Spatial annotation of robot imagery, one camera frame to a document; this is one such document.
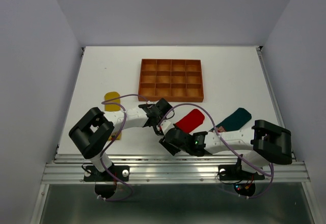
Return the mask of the red sock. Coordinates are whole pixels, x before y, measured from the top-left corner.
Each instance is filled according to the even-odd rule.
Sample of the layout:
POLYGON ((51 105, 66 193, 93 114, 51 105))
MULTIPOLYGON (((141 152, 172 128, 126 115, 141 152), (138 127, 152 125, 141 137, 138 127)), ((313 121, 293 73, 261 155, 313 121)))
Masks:
POLYGON ((176 127, 185 133, 191 133, 200 125, 202 125, 204 120, 204 114, 198 109, 193 109, 176 123, 176 127))

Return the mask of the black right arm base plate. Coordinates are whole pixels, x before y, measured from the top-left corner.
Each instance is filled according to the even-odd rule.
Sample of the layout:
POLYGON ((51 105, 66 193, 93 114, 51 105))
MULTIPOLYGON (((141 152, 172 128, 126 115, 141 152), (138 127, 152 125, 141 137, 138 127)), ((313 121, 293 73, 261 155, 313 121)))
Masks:
POLYGON ((223 182, 265 179, 264 175, 243 171, 239 166, 232 164, 219 165, 218 169, 218 176, 223 182))

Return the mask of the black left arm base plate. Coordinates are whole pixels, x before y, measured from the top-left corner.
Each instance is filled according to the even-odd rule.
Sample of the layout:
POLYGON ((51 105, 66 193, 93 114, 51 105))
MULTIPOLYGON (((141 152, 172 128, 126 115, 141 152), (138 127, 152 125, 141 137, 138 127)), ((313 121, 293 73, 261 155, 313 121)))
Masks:
MULTIPOLYGON (((85 182, 113 182, 114 179, 107 171, 99 172, 93 165, 82 165, 85 182)), ((108 169, 116 178, 127 182, 129 180, 130 167, 128 165, 113 165, 108 169)))

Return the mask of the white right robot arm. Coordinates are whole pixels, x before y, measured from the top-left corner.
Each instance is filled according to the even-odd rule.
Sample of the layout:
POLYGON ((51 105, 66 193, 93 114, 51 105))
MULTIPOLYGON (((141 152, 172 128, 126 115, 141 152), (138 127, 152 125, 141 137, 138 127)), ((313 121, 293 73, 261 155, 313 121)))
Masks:
POLYGON ((229 132, 189 134, 168 120, 164 120, 156 129, 164 137, 162 145, 172 155, 180 151, 197 157, 232 152, 240 160, 234 166, 234 172, 240 178, 261 173, 262 168, 270 163, 292 163, 291 132, 265 120, 256 120, 252 128, 229 132))

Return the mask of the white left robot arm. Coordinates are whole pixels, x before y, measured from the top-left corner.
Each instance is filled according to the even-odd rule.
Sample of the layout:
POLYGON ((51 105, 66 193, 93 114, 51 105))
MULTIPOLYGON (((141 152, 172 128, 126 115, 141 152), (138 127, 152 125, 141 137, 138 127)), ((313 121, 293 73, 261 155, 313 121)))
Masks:
POLYGON ((104 146, 111 134, 120 129, 152 127, 157 135, 159 122, 172 106, 163 98, 156 103, 138 105, 132 109, 103 112, 98 107, 90 109, 69 131, 68 135, 81 152, 96 168, 101 180, 113 176, 113 163, 104 146))

